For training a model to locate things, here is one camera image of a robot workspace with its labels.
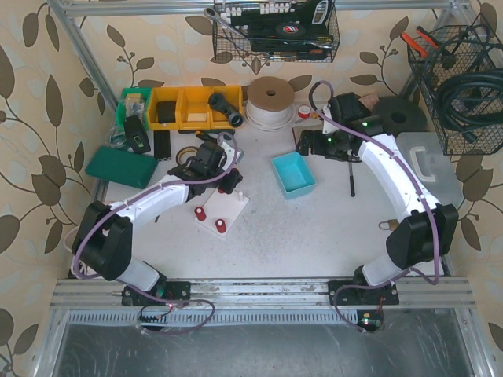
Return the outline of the translucent teal storage box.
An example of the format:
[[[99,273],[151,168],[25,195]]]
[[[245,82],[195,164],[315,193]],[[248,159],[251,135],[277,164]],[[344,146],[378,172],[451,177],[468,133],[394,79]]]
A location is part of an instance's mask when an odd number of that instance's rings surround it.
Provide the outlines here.
[[[432,132],[403,132],[396,138],[402,156],[425,188],[442,205],[458,207],[463,194],[447,156],[443,155],[439,140]]]

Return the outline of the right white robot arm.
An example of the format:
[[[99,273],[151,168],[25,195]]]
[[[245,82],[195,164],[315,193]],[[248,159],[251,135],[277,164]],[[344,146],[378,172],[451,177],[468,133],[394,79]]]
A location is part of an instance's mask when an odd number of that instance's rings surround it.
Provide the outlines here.
[[[453,204],[443,204],[420,181],[400,152],[396,138],[378,115],[350,116],[338,98],[323,107],[314,102],[318,81],[310,88],[309,105],[321,119],[323,132],[341,159],[354,156],[377,178],[395,210],[397,227],[386,239],[385,252],[354,273],[354,289],[378,289],[416,273],[436,285],[444,272],[442,258],[453,240],[459,218]],[[431,264],[432,276],[421,267]]]

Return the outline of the blue plastic tray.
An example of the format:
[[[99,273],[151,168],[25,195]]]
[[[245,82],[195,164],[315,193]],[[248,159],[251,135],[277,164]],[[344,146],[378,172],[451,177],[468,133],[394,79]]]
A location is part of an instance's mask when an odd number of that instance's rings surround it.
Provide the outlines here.
[[[286,200],[309,194],[317,184],[304,157],[298,152],[273,157],[271,163]]]

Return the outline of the white peg base plate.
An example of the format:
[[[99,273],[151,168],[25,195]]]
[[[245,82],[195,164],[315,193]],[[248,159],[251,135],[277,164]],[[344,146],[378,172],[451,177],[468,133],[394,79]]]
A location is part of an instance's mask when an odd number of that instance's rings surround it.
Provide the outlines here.
[[[242,191],[234,190],[230,195],[226,195],[215,190],[204,205],[198,206],[204,208],[207,218],[204,221],[198,221],[193,211],[194,221],[218,236],[225,236],[248,202],[249,198]],[[223,234],[218,233],[215,228],[215,221],[220,218],[225,221],[227,228],[227,231]]]

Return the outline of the brass padlock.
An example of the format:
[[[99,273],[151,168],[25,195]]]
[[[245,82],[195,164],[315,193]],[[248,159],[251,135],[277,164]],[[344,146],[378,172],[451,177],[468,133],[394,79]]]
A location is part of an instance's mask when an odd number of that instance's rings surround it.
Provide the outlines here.
[[[381,221],[378,226],[382,230],[393,231],[398,226],[398,221],[396,219]]]

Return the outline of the black battery charger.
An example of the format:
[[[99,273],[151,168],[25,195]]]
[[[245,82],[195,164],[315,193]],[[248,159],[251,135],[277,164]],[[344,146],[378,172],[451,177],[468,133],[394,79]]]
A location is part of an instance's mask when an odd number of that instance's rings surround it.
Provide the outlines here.
[[[149,138],[137,115],[127,117],[123,127],[127,144],[134,153],[144,154],[151,151]]]

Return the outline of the black pipe fitting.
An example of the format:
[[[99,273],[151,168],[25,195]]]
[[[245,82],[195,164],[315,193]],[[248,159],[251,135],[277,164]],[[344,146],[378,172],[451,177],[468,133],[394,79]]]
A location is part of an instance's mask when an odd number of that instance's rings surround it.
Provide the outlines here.
[[[213,93],[208,98],[208,104],[211,110],[224,115],[232,128],[238,128],[244,122],[244,117],[239,110],[229,103],[222,93]]]

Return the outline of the yellow parts bin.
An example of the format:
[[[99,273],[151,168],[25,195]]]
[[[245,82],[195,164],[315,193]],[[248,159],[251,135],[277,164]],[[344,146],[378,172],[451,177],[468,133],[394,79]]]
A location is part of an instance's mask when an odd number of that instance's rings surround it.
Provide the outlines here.
[[[181,86],[152,89],[147,108],[147,123],[150,130],[232,130],[226,117],[210,109],[208,98],[213,93],[222,93],[227,101],[243,112],[241,86]],[[176,122],[158,123],[156,105],[160,101],[176,101]]]

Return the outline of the red white tape roll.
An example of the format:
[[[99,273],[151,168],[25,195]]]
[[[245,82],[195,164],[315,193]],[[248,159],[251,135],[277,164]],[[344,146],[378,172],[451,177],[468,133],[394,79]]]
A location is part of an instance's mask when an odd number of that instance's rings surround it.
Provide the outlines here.
[[[311,107],[309,105],[302,104],[297,109],[298,117],[301,119],[307,119],[311,114]]]

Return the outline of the small claw hammer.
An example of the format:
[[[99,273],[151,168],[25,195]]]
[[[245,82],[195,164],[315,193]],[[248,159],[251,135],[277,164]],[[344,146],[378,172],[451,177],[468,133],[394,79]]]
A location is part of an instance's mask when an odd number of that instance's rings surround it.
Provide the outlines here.
[[[349,182],[350,182],[350,193],[351,197],[355,197],[355,185],[354,185],[354,171],[353,171],[353,163],[351,161],[348,162],[349,169]]]

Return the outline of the green plastic case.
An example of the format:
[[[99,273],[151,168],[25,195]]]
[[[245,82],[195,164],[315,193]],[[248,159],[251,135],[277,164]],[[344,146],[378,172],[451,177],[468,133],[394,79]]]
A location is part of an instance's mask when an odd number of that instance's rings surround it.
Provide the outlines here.
[[[101,146],[89,161],[85,172],[103,181],[145,189],[157,165],[153,156]]]

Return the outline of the black ribbed bar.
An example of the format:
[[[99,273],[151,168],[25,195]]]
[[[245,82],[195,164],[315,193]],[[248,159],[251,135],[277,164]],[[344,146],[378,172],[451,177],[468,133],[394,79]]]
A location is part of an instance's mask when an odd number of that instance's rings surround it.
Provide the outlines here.
[[[158,161],[171,159],[171,135],[167,130],[154,131],[154,157]]]

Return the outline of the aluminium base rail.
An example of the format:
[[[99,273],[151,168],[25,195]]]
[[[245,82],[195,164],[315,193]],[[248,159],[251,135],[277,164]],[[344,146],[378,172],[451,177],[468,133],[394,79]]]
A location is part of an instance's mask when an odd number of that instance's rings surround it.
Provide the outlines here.
[[[61,280],[50,303],[72,323],[133,324],[141,317],[150,326],[192,327],[208,320],[211,326],[231,324],[341,324],[358,315],[386,309],[472,309],[475,298],[467,279],[444,277],[431,286],[419,277],[405,277],[379,293],[375,302],[352,304],[349,291],[336,294],[327,278],[195,279],[183,292],[193,304],[132,306],[123,285],[105,280]]]

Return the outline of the black block in bin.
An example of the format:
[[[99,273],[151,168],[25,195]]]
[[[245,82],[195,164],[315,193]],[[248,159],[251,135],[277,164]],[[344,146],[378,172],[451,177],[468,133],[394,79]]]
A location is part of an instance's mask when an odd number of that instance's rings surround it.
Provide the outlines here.
[[[176,101],[160,101],[156,105],[158,123],[176,122]]]

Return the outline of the brown tape roll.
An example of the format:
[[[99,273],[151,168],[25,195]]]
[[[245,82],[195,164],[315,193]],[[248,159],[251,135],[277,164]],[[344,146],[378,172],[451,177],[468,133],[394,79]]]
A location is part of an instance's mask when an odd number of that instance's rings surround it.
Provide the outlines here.
[[[182,165],[187,163],[191,158],[193,158],[197,154],[198,148],[195,146],[187,146],[180,149],[176,156],[175,160],[178,165]]]

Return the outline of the black sanding block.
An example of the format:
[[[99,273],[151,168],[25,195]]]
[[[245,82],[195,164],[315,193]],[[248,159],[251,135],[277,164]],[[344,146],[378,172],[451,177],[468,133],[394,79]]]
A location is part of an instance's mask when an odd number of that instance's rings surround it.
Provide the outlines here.
[[[358,100],[367,109],[372,111],[374,106],[380,101],[380,98],[375,93],[370,93],[370,94],[367,94],[363,97],[360,97]]]

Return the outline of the orange handled pliers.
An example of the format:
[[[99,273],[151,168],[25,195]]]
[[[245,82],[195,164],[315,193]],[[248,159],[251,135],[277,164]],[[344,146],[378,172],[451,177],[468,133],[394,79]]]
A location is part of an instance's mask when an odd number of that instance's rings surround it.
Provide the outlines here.
[[[421,41],[426,42],[432,49],[438,49],[440,43],[431,33],[426,31],[422,26],[416,27],[416,33],[418,34],[419,37],[418,40],[412,38],[406,32],[401,33],[400,38],[402,39],[403,42],[407,44],[408,47],[416,51],[419,54],[420,58],[425,59],[428,57],[428,51],[425,47],[423,47],[420,44],[420,42]]]

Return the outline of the beige work glove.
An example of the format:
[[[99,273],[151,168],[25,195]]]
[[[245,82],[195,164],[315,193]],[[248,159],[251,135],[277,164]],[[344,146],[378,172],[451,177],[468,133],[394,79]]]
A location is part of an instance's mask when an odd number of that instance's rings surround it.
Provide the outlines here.
[[[296,149],[299,148],[299,143],[300,143],[300,140],[302,139],[302,132],[303,131],[304,131],[304,128],[302,126],[301,127],[295,126],[292,128],[292,135],[293,135]]]

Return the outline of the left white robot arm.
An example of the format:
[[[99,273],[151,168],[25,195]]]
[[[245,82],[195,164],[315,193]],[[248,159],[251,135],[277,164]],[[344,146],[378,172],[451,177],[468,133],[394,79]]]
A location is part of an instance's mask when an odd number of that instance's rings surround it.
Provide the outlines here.
[[[162,213],[202,195],[207,189],[231,193],[242,176],[235,167],[242,151],[234,136],[220,133],[206,140],[187,163],[168,171],[157,183],[123,201],[88,206],[72,244],[72,267],[79,279],[116,280],[137,291],[154,292],[163,274],[134,258],[134,231]],[[85,265],[92,270],[81,272]]]

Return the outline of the black rubber disc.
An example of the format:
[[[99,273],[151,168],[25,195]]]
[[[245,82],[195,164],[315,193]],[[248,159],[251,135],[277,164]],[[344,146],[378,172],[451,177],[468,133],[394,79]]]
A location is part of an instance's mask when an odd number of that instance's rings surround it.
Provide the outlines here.
[[[382,97],[371,111],[383,122],[384,132],[397,137],[402,132],[424,132],[428,121],[424,112],[413,102],[401,97]]]

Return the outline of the green parts bin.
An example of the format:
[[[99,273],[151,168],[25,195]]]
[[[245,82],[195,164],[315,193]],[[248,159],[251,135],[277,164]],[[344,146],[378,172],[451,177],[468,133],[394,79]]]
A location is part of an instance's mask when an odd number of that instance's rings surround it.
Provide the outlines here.
[[[116,109],[116,125],[123,128],[128,117],[138,116],[144,128],[148,128],[147,108],[149,104],[150,88],[123,88]]]

